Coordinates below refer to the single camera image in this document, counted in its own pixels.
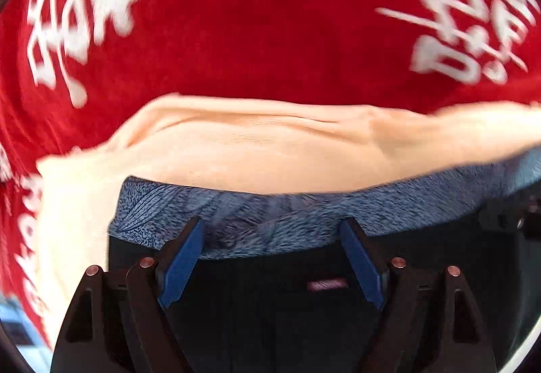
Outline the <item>black pants blue patterned trim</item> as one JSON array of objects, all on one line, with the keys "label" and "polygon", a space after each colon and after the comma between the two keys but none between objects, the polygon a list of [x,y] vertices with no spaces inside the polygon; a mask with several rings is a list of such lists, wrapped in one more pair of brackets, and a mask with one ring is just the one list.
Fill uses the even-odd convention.
[{"label": "black pants blue patterned trim", "polygon": [[[205,244],[167,324],[194,372],[531,372],[540,339],[540,152],[365,191],[257,195],[124,180],[109,266],[195,216]],[[389,267],[381,311],[339,239]]]}]

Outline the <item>peach cream towel mat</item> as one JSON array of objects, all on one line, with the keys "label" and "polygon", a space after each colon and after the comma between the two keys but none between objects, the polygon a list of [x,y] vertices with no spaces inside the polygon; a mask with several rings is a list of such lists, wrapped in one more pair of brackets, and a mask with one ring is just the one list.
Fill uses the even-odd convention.
[{"label": "peach cream towel mat", "polygon": [[107,261],[123,181],[257,194],[347,192],[501,161],[540,143],[540,109],[456,104],[421,115],[370,106],[165,95],[107,142],[38,160],[37,286],[49,343],[81,274]]}]

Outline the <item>red blanket white characters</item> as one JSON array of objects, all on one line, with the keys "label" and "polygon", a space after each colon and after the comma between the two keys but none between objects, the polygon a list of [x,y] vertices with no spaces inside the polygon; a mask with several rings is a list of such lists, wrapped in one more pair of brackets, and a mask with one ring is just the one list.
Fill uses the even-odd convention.
[{"label": "red blanket white characters", "polygon": [[37,162],[102,145],[165,95],[540,109],[540,0],[6,0],[2,284],[49,345]]}]

